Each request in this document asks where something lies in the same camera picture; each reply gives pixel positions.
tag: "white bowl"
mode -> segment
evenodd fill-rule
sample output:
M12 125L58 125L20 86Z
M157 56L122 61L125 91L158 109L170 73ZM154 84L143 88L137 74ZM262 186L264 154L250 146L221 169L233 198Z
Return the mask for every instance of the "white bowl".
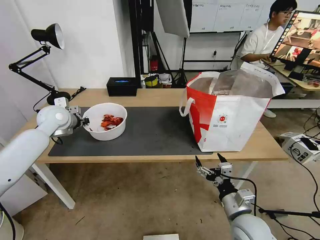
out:
M105 131L104 128L101 127L103 115L105 114L111 114L115 117L122 117L123 122L115 128ZM83 117L88 117L90 121L90 124L88 126L84 126L84 129L87 130L91 136L97 140L109 141L119 137L124 132L126 128L127 115L127 110L119 104L100 103L92 106L83 114Z

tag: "computer monitor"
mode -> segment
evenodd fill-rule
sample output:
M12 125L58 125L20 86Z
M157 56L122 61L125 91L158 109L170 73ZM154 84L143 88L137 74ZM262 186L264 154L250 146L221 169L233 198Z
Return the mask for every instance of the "computer monitor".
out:
M270 57L286 64L320 70L320 13L295 11Z

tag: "lanyard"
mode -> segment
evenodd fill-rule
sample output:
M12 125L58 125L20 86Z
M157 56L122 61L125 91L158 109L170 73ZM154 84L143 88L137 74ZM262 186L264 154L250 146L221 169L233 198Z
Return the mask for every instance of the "lanyard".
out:
M267 40L267 36L268 36L268 30L269 30L269 21L267 22L267 31L266 31L266 36L264 37L264 41L263 43L265 43L265 41ZM274 33L273 36L270 38L270 40L267 42L267 44L264 46L263 50L261 51L261 53L266 50L267 46L269 45L269 43L271 42L271 40L273 39L273 37L275 36L276 34Z

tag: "glasses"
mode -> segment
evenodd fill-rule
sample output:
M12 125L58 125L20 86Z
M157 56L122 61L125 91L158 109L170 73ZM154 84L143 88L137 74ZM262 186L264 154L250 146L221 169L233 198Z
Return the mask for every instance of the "glasses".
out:
M292 11L281 11L281 13L287 15L287 16L291 16Z

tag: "black lamp shade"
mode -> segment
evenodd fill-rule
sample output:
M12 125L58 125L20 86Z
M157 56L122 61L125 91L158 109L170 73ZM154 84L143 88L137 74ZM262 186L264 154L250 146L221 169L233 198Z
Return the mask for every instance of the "black lamp shade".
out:
M59 24L54 23L47 27L46 30L33 29L31 36L39 42L49 42L53 46L64 49L64 38Z

